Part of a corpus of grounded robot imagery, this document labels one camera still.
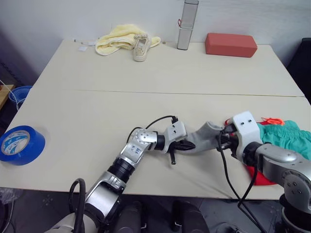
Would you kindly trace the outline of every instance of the white sticker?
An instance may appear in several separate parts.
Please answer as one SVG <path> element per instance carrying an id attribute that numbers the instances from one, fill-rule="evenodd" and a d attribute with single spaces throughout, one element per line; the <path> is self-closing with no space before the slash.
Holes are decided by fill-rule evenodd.
<path id="1" fill-rule="evenodd" d="M 86 46 L 81 46 L 78 51 L 85 52 L 87 50 Z"/>
<path id="2" fill-rule="evenodd" d="M 1 151 L 6 155 L 14 155 L 21 152 L 28 144 L 30 135 L 25 130 L 20 130 L 8 135 L 2 145 Z"/>

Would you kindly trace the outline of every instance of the blue container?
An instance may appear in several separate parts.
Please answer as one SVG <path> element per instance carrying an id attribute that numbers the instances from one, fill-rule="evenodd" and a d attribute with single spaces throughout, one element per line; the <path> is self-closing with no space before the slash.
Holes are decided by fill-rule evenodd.
<path id="1" fill-rule="evenodd" d="M 20 86 L 18 88 L 15 88 L 12 90 L 12 92 L 14 93 L 17 102 L 18 103 L 23 103 L 24 100 L 26 99 L 29 90 L 32 88 L 33 86 Z M 12 93 L 10 92 L 9 94 L 9 99 L 13 102 L 16 103 L 15 98 L 13 97 Z"/>

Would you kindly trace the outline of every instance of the white table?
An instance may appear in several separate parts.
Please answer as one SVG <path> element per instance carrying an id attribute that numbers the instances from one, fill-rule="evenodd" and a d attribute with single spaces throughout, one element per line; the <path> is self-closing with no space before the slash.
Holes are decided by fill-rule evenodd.
<path id="1" fill-rule="evenodd" d="M 0 185 L 68 191 L 76 178 L 83 177 L 88 189 L 112 164 L 133 127 L 146 126 L 158 117 L 173 114 L 190 129 L 198 129 L 206 120 L 221 124 L 244 110 L 250 110 L 256 120 L 280 117 L 296 121 L 302 129 L 311 128 L 310 106 L 302 97 L 73 90 L 55 95 L 52 90 L 33 88 L 10 128 L 21 124 L 33 126 L 44 134 L 46 146 L 42 154 L 27 165 L 1 163 L 0 176 L 6 179 L 1 179 Z M 161 132 L 168 124 L 170 121 L 164 120 L 153 129 Z M 242 194 L 249 184 L 249 175 L 228 151 L 226 155 L 232 183 Z M 234 197 L 216 150 L 192 156 L 177 155 L 176 160 L 177 165 L 171 166 L 167 154 L 147 153 L 125 193 Z M 282 192 L 278 185 L 254 187 L 248 197 L 277 199 Z"/>
<path id="2" fill-rule="evenodd" d="M 63 41 L 35 86 L 65 90 L 146 93 L 304 96 L 269 45 L 251 58 L 205 54 L 204 43 L 187 51 L 172 43 L 148 52 L 145 62 L 133 51 L 100 56 L 94 48 Z"/>
<path id="3" fill-rule="evenodd" d="M 92 49 L 79 52 L 79 46 L 61 44 L 10 124 L 9 129 L 34 127 L 46 145 L 27 165 L 0 163 L 0 176 L 5 177 L 0 186 L 68 191 L 82 177 L 88 189 L 112 164 L 133 127 L 168 114 L 193 130 L 206 120 L 223 124 L 245 110 L 258 121 L 280 117 L 311 129 L 308 101 L 269 46 L 259 46 L 246 59 L 203 54 L 199 43 L 189 51 L 161 45 L 143 63 L 134 62 L 130 51 L 102 57 Z M 195 75 L 189 77 L 191 70 Z M 169 124 L 163 120 L 153 129 L 162 132 Z M 232 183 L 242 194 L 250 177 L 229 151 L 226 156 Z M 125 193 L 234 197 L 217 151 L 177 154 L 176 160 L 171 166 L 167 154 L 147 153 Z M 278 185 L 254 187 L 248 198 L 278 199 L 282 193 Z"/>

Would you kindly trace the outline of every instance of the white wall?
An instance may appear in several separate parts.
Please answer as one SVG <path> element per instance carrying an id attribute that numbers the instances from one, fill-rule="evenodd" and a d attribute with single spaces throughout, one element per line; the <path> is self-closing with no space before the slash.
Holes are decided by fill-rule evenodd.
<path id="1" fill-rule="evenodd" d="M 176 41 L 182 7 L 183 0 L 0 0 L 0 36 L 8 44 L 0 43 L 0 52 L 32 83 L 63 38 L 93 39 L 134 23 Z M 287 64 L 311 36 L 311 1 L 201 0 L 191 40 L 202 42 L 208 32 L 250 34 Z"/>

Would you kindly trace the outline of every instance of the green cloth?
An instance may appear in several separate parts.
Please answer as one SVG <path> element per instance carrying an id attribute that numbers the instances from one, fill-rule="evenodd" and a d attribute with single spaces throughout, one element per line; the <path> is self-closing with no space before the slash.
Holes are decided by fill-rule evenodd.
<path id="1" fill-rule="evenodd" d="M 294 150 L 306 159 L 311 160 L 311 133 L 300 130 L 298 125 L 291 120 L 285 121 L 285 125 L 261 125 L 260 137 L 263 143 Z"/>

